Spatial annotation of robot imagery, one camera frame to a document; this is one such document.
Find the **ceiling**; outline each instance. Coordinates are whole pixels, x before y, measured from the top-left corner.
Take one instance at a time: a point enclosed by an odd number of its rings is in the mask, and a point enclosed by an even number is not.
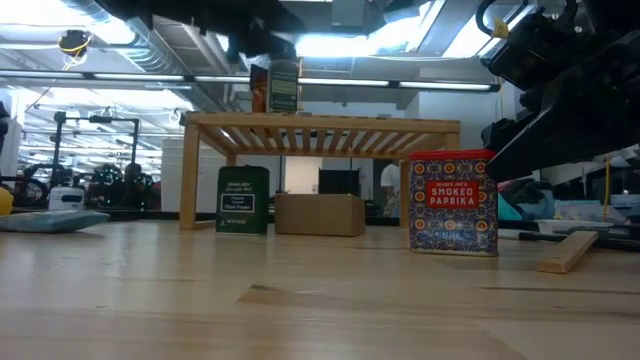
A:
[[[332,19],[340,14],[332,11],[333,6],[343,6],[344,1],[308,2],[287,1],[291,11],[298,14],[311,30],[333,32]],[[477,57],[447,59],[443,55],[454,42],[456,36],[474,15],[481,0],[438,0],[441,9],[433,16],[433,25],[428,29],[415,49],[408,49],[408,35],[412,31],[388,33],[384,41],[377,40],[380,47],[376,51],[384,54],[345,57],[305,57],[302,60],[302,75],[322,78],[355,78],[414,80],[440,79],[467,82],[492,82],[495,79],[479,63]],[[148,31],[139,20],[124,23],[111,17],[97,7],[93,0],[30,0],[15,2],[19,4],[12,11],[0,14],[0,68],[20,70],[61,70],[72,62],[74,71],[84,72],[123,72],[123,73],[175,73],[175,74],[246,74],[252,62],[260,59],[243,59],[240,64],[229,64],[225,58],[225,38],[216,34],[201,36],[197,29],[163,18],[154,18],[154,30]],[[558,11],[563,1],[538,1],[551,11]],[[519,0],[497,1],[490,8],[489,16],[506,17],[520,4]],[[367,2],[369,11],[384,6]],[[29,14],[30,7],[38,7],[37,16]],[[424,14],[423,22],[428,15]],[[340,21],[348,23],[352,17],[342,17]],[[93,34],[87,55],[82,61],[72,61],[62,54],[57,41],[68,29],[84,29]],[[2,79],[0,86],[10,90],[20,90],[21,99],[26,104],[38,100],[25,114],[24,144],[28,146],[51,146],[50,134],[55,129],[52,121],[56,110],[69,110],[82,116],[90,114],[112,114],[119,117],[137,117],[142,121],[141,139],[146,143],[148,159],[145,169],[158,172],[158,153],[164,138],[180,136],[181,128],[176,122],[176,113],[193,109],[208,111],[238,111],[243,98],[241,88],[225,84],[206,84],[188,86],[170,86],[167,84],[143,84],[135,82],[73,82],[36,79]],[[305,86],[302,89],[302,101],[332,102],[395,102],[402,109],[416,94],[412,90],[363,89],[349,87]],[[63,137],[64,147],[89,144],[95,147],[126,148],[122,142],[131,125],[118,122],[104,128],[87,128],[85,125],[68,123],[65,132],[79,134]],[[31,162],[25,153],[24,160]],[[86,163],[73,160],[74,167],[91,166],[95,161]]]

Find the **blue fabric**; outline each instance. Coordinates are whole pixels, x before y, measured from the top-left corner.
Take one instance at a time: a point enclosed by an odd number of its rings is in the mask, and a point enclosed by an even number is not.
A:
[[[522,220],[522,215],[498,193],[498,220]]]
[[[0,231],[69,233],[108,221],[108,214],[86,210],[62,210],[0,217]]]

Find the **yellow object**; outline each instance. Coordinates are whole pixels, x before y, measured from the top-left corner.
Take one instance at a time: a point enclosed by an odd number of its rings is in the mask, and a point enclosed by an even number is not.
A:
[[[0,187],[0,216],[11,214],[13,208],[13,195],[5,188]]]
[[[506,39],[509,37],[509,25],[500,18],[493,19],[493,31],[491,37],[497,37],[500,39]]]
[[[607,170],[605,175],[604,185],[604,205],[602,206],[602,222],[607,220],[607,204],[609,203],[609,196],[611,195],[611,162],[609,161],[609,155],[607,155]]]

